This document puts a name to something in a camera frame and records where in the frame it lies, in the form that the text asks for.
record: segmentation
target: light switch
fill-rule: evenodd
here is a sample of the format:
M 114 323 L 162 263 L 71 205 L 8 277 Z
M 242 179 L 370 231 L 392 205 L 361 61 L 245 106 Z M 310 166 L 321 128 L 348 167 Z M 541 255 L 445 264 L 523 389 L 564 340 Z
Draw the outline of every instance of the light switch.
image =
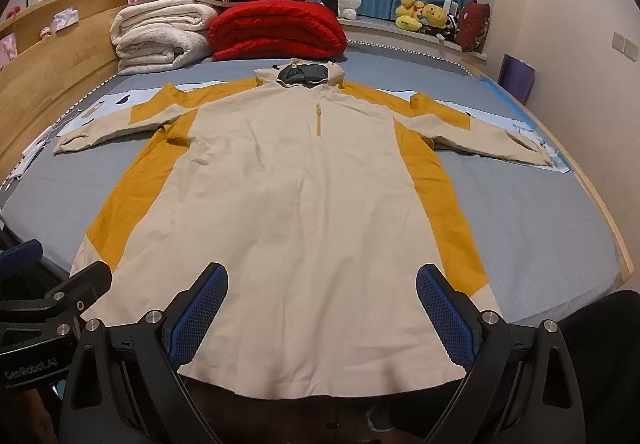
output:
M 632 41 L 626 40 L 625 56 L 631 59 L 631 61 L 638 61 L 638 45 Z
M 618 34 L 617 32 L 613 33 L 613 45 L 612 47 L 618 52 L 625 53 L 625 42 L 626 39 L 622 34 Z

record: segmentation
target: mattress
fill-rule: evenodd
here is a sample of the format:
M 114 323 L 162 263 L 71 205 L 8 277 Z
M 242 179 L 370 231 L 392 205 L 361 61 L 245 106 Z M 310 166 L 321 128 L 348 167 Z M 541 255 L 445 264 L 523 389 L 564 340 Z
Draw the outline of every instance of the mattress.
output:
M 204 60 L 177 71 L 118 76 L 79 108 L 114 92 L 243 79 L 254 69 L 283 61 Z M 352 82 L 396 92 L 421 90 L 436 100 L 530 122 L 500 87 L 443 60 L 352 44 L 340 64 Z M 68 272 L 86 228 L 149 137 L 136 134 L 57 156 L 52 140 L 19 182 L 0 189 L 2 220 L 19 239 L 39 239 L 45 257 Z M 508 322 L 537 325 L 544 318 L 560 319 L 615 289 L 620 271 L 616 247 L 573 172 L 452 151 L 438 156 Z

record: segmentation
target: chest pocket zipper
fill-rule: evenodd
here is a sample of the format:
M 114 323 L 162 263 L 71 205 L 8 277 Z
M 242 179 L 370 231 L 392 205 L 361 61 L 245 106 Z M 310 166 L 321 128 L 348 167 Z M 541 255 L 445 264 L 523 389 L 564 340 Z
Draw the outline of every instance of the chest pocket zipper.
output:
M 318 116 L 318 125 L 316 127 L 316 135 L 320 137 L 320 116 L 322 114 L 322 110 L 320 110 L 320 103 L 316 103 L 316 115 Z

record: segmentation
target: folded red comforter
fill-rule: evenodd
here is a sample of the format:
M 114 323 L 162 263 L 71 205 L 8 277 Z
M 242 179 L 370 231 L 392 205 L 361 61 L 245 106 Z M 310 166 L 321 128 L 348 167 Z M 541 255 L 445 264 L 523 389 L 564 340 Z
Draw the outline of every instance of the folded red comforter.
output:
M 347 39 L 334 14 L 315 2 L 265 0 L 236 5 L 209 29 L 214 60 L 248 58 L 329 59 Z

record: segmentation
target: textured blue pad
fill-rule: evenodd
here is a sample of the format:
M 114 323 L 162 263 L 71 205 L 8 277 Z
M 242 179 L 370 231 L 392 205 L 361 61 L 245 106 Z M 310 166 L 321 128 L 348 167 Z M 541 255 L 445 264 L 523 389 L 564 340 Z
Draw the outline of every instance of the textured blue pad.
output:
M 415 288 L 449 358 L 469 371 L 476 360 L 471 330 L 426 265 L 418 271 Z
M 228 283 L 226 269 L 219 265 L 176 323 L 168 355 L 174 370 L 193 359 L 225 299 Z
M 28 265 L 42 259 L 42 246 L 38 240 L 29 240 L 0 253 L 0 277 L 11 276 Z

